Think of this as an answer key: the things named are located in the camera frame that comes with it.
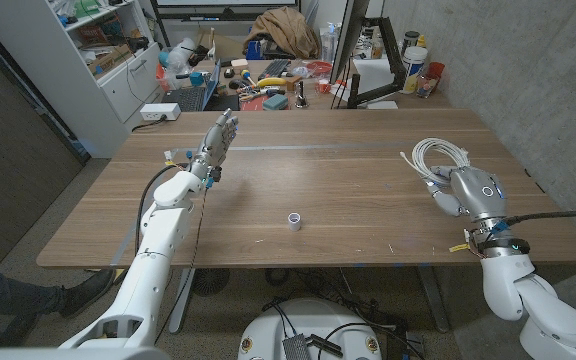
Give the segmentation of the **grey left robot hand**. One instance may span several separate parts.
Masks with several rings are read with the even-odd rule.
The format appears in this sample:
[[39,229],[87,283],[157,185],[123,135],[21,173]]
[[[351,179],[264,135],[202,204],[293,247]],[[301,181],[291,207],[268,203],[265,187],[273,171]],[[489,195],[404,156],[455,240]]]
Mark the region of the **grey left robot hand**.
[[188,171],[200,179],[221,179],[222,163],[230,144],[236,136],[239,119],[228,108],[208,130],[189,164]]

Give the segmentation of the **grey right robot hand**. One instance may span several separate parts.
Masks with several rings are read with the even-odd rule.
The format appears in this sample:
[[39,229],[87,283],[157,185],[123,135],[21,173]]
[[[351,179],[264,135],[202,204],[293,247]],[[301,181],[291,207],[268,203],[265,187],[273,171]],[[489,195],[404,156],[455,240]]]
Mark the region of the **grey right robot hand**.
[[437,180],[427,180],[427,189],[436,204],[448,215],[468,215],[472,222],[506,215],[507,200],[500,179],[472,166],[432,166],[430,171],[447,180],[452,194],[440,190]]

